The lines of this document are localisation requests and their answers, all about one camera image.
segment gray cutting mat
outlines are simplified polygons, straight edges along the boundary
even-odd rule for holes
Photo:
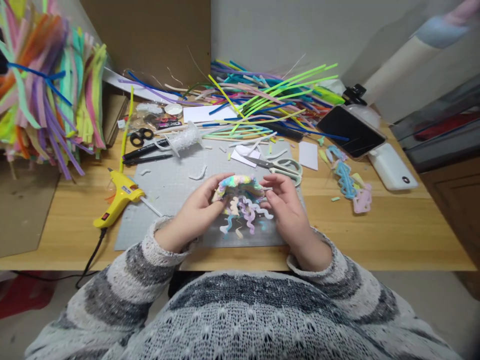
[[[219,149],[222,146],[227,152],[233,153],[234,148],[228,147],[231,142],[218,140],[203,140],[204,146],[211,146],[213,149],[202,149],[199,144],[180,153],[181,158],[176,156],[156,162],[137,165],[134,180],[146,193],[147,199],[163,215],[175,215],[188,196],[208,177],[226,172],[234,172],[237,175],[254,175],[261,180],[269,170],[257,166],[253,168],[234,159],[228,161],[228,155]],[[269,154],[268,145],[260,145],[264,156]],[[272,154],[283,149],[287,152],[281,158],[291,158],[290,144],[287,141],[277,141],[272,144]],[[159,155],[159,151],[149,156]],[[196,177],[207,165],[202,180],[192,180],[189,176]],[[141,176],[143,170],[151,172]],[[298,195],[303,203],[300,188],[297,188]],[[149,226],[158,219],[158,216],[151,211],[143,202],[130,203],[123,212],[120,230],[115,243],[115,250],[126,250],[133,244],[143,240]],[[239,247],[263,247],[283,245],[284,241],[275,228],[275,218],[268,220],[265,217],[258,217],[254,220],[255,234],[250,235],[250,229],[242,218],[233,221],[233,226],[227,234],[223,234],[219,227],[227,224],[227,216],[220,215],[208,231],[203,235],[201,244],[209,248],[239,248]],[[240,227],[243,239],[239,239],[235,229]]]

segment smartphone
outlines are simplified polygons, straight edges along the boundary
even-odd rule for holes
[[[316,125],[325,134],[349,140],[329,139],[352,159],[360,159],[385,143],[387,137],[344,105],[334,106]]]

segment cabinet door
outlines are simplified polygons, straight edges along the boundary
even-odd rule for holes
[[[449,223],[477,267],[480,267],[480,175],[436,184],[448,208]]]
[[[480,158],[420,174],[458,240],[480,269]],[[470,294],[480,301],[480,272],[457,272]]]

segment white wall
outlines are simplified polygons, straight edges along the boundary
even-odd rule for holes
[[[212,59],[250,70],[291,74],[338,63],[346,85],[362,83],[432,15],[460,0],[211,0]],[[60,0],[64,14],[98,36],[79,0]],[[393,123],[480,73],[479,17],[459,42],[406,76],[377,101]]]

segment hot glue gun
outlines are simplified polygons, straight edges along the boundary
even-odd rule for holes
[[[138,185],[128,176],[111,168],[108,168],[108,171],[116,186],[116,193],[106,212],[93,222],[93,226],[99,229],[109,228],[129,202],[138,203],[145,196],[144,191],[139,189]]]

